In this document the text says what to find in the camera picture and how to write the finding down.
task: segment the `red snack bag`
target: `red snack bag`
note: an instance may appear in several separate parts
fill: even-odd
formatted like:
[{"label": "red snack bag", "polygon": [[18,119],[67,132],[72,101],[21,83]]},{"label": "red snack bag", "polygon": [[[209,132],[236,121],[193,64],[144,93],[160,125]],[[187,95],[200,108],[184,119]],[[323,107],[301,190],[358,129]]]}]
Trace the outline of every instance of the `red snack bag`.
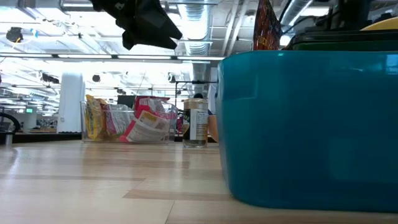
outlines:
[{"label": "red snack bag", "polygon": [[135,111],[135,118],[119,140],[121,142],[160,141],[169,134],[170,115],[161,101],[145,98]]},{"label": "red snack bag", "polygon": [[253,50],[278,50],[282,36],[280,22],[269,0],[260,0],[254,23]]},{"label": "red snack bag", "polygon": [[136,96],[136,102],[134,104],[134,111],[137,111],[138,107],[142,103],[147,105],[147,100],[142,100],[142,99],[154,99],[154,100],[158,100],[159,102],[161,102],[161,101],[166,102],[170,98],[169,97],[158,97],[158,96]]}]

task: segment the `red book cover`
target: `red book cover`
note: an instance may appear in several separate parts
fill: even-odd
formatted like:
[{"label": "red book cover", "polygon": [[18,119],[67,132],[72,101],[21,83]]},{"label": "red book cover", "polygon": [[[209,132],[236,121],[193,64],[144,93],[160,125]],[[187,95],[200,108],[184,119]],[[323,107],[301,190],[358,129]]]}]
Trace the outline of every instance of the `red book cover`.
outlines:
[{"label": "red book cover", "polygon": [[254,25],[253,50],[277,50],[282,36],[280,22],[269,0],[260,0]]}]

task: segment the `yellow snack bag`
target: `yellow snack bag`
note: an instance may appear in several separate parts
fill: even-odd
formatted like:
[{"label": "yellow snack bag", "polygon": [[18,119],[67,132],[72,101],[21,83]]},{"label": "yellow snack bag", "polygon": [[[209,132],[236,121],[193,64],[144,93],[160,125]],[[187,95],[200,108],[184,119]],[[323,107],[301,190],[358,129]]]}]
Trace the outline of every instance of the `yellow snack bag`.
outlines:
[{"label": "yellow snack bag", "polygon": [[103,133],[106,131],[106,124],[104,123],[104,113],[101,105],[93,96],[86,95],[86,128],[88,137],[93,140],[101,139]]},{"label": "yellow snack bag", "polygon": [[97,102],[99,103],[99,107],[101,108],[101,127],[102,127],[102,135],[105,137],[107,135],[106,131],[106,112],[109,110],[108,108],[108,103],[104,101],[103,99],[96,99]]}]

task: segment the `white cylinder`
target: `white cylinder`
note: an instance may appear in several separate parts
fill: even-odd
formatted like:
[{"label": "white cylinder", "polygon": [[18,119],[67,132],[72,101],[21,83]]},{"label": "white cylinder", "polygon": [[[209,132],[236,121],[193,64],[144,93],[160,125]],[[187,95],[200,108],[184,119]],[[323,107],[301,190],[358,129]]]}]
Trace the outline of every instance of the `white cylinder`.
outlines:
[{"label": "white cylinder", "polygon": [[62,74],[57,133],[81,132],[80,102],[85,99],[85,80],[82,73]]},{"label": "white cylinder", "polygon": [[12,146],[12,137],[13,137],[13,134],[7,134],[6,135],[6,147],[11,147]]}]

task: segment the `light wood surface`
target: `light wood surface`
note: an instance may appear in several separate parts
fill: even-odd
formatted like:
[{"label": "light wood surface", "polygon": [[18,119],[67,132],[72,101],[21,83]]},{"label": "light wood surface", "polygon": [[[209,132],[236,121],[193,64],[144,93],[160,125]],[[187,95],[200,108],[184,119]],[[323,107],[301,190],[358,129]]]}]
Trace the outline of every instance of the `light wood surface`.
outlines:
[{"label": "light wood surface", "polygon": [[237,202],[225,186],[216,144],[62,141],[0,148],[0,223],[397,224],[398,215]]}]

